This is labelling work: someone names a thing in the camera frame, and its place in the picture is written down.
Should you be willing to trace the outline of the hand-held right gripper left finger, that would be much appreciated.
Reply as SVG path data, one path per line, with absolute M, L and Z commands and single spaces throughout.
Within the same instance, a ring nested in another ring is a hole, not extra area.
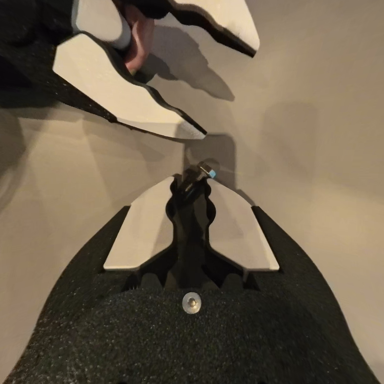
M 139 195 L 130 205 L 104 270 L 139 270 L 172 245 L 174 224 L 166 212 L 172 197 L 173 176 Z

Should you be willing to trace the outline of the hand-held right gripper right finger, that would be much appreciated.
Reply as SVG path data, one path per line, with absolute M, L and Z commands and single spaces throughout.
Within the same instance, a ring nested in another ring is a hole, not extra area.
M 280 266 L 252 210 L 237 192 L 208 179 L 215 218 L 209 225 L 209 245 L 243 271 L 278 271 Z

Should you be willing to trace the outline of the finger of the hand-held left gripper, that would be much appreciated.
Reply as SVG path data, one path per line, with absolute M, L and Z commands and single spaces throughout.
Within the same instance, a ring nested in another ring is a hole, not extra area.
M 178 140 L 202 140 L 207 135 L 156 89 L 137 81 L 116 50 L 89 33 L 78 33 L 60 43 L 52 69 L 121 125 Z
M 169 12 L 183 25 L 204 29 L 216 42 L 253 58 L 260 38 L 244 0 L 171 0 Z

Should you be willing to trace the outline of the person's left hand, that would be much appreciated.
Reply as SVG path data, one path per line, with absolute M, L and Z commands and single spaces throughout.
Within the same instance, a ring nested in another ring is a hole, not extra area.
M 134 76 L 147 60 L 151 52 L 155 21 L 146 17 L 137 7 L 126 5 L 124 16 L 131 29 L 131 41 L 124 56 L 124 64 Z

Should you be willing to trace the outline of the silver hex bolt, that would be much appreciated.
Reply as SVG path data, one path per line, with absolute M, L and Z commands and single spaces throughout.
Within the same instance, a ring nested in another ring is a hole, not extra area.
M 182 181 L 178 192 L 183 199 L 188 199 L 207 179 L 214 179 L 216 171 L 206 162 L 199 162 L 187 169 L 186 178 Z

